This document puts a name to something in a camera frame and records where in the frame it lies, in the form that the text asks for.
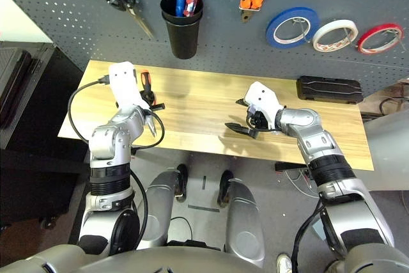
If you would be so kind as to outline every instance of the pen holder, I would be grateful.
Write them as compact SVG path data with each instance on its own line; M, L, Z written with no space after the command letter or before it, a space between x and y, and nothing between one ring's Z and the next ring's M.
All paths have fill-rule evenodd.
M197 0L193 16L177 17L176 0L161 0L162 17L166 21L172 53L179 59L190 59L196 54L199 22L203 14L203 2Z

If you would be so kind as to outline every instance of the tape roll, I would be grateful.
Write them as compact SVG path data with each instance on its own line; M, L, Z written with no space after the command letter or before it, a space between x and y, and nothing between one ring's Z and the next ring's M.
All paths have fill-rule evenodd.
M295 38L282 39L277 36L277 30L280 28L280 26L289 20L297 20L298 22L303 22L303 24L305 24L304 36L302 35L301 30L300 35ZM266 40L272 47L296 47L306 43L306 40L310 40L319 26L320 19L318 18L318 14L313 9L304 7L291 8L281 12L271 20L266 30Z
M376 48L370 48L370 49L364 48L364 44L366 43L366 40L384 31L395 32L396 35L394 39ZM389 23L389 24L382 24L382 25L376 26L370 29L368 32L365 32L358 40L357 45L358 45L358 50L363 54L379 54L380 52L384 52L384 51L387 51L388 49L393 48L396 44L399 43L399 40L402 40L402 39L403 39L403 28L398 24Z
M342 40L339 40L338 42L331 43L331 44L320 44L319 43L319 40L324 35L336 29L346 29L347 32L348 30L350 31L348 33L348 36L345 35L345 37ZM317 32L315 32L315 35L313 37L313 46L316 51L321 51L321 52L337 51L347 46L350 42L354 41L357 35L358 35L358 29L352 20L348 20L348 19L335 20L333 22L329 22L328 24L322 26L321 28L319 28L319 30L317 30Z

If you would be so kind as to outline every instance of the black cabinet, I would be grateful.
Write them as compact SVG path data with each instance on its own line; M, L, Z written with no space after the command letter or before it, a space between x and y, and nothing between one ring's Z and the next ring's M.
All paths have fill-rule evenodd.
M19 78L12 92L7 89L14 99L7 103L11 113L2 117L0 128L1 223L62 214L79 174L88 171L83 164L87 145L58 137L68 99L83 72L49 43L1 42L0 47L1 75ZM20 73L7 74L14 62L2 48L28 52L26 70L14 61Z

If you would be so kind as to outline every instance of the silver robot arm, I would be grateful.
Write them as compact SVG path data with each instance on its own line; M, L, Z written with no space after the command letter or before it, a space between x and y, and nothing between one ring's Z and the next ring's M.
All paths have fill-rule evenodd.
M86 254L99 258L135 247L139 218L132 209L131 146L145 124L154 132L147 113L150 106L138 91L133 65L111 65L109 81L118 112L107 124L97 127L89 139L91 192L86 196L78 243Z
M275 93L260 82L250 86L243 102L249 106L249 117L257 112L264 115L268 122L264 130L278 130L297 139L325 205L321 220L327 242L339 258L361 244L394 246L385 218L365 185L355 177L334 138L321 126L317 112L283 108Z

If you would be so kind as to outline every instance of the white tape roll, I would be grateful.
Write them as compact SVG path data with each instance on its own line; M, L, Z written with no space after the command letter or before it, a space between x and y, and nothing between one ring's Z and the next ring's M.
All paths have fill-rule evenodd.
M345 29L346 32L348 32L348 36L345 35L345 38L343 38L342 40L339 40L338 42L331 43L331 44L318 43L319 40L324 35L336 29ZM348 20L348 19L335 20L333 22L330 22L322 26L321 28L319 28L317 32L315 32L315 35L313 37L313 46L316 51L321 51L321 52L337 51L338 49L344 48L350 42L354 41L357 35L358 35L358 29L352 20Z

